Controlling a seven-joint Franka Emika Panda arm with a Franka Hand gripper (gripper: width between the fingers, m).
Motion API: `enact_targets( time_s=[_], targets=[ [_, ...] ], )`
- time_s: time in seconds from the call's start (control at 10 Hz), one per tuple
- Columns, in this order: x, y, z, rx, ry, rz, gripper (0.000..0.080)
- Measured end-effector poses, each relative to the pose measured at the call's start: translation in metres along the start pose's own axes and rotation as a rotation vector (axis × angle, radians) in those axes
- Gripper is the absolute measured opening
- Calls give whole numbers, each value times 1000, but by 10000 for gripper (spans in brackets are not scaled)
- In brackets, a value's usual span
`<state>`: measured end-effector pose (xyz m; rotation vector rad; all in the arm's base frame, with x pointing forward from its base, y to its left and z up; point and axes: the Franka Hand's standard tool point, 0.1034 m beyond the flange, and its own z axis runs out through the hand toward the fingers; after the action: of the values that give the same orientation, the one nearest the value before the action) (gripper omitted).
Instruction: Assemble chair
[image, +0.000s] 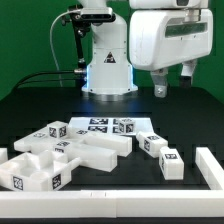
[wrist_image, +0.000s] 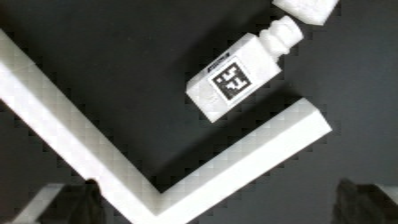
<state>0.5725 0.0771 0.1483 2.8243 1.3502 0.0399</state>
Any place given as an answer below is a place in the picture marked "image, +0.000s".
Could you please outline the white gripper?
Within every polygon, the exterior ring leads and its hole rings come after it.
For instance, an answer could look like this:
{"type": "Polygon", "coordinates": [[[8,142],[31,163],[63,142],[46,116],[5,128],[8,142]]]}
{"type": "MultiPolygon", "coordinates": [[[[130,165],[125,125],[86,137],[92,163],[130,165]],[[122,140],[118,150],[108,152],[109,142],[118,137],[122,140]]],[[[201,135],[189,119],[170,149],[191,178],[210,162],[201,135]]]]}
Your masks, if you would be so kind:
{"type": "Polygon", "coordinates": [[[130,60],[134,68],[152,71],[154,95],[158,98],[167,95],[166,67],[183,62],[180,86],[190,88],[197,66],[193,59],[211,52],[212,12],[202,9],[198,21],[190,21],[188,13],[188,10],[139,10],[131,17],[130,60]]]}

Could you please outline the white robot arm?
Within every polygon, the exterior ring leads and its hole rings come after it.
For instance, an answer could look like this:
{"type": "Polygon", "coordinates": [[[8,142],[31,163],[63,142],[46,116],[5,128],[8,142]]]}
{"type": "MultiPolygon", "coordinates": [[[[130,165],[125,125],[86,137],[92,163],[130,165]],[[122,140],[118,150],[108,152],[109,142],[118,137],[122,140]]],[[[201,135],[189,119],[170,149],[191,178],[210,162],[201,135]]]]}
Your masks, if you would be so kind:
{"type": "Polygon", "coordinates": [[[79,0],[81,17],[91,23],[93,57],[82,91],[113,101],[138,91],[133,71],[151,73],[154,94],[167,94],[168,68],[180,64],[180,84],[189,87],[197,60],[211,52],[213,15],[209,0],[129,0],[126,22],[108,0],[79,0]]]}

